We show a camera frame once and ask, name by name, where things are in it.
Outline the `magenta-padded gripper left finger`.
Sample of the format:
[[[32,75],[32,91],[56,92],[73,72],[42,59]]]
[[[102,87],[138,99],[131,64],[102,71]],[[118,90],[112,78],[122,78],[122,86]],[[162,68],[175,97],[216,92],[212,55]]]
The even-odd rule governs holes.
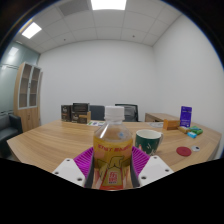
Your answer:
[[[91,188],[94,177],[93,148],[85,150],[75,158],[66,158],[53,174],[78,186]]]

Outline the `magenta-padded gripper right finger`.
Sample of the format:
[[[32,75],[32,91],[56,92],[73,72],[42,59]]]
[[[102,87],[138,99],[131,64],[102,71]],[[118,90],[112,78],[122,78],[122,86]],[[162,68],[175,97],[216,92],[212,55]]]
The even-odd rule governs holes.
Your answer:
[[[173,170],[159,157],[149,156],[133,147],[130,163],[131,181],[134,187],[143,187],[173,173]]]

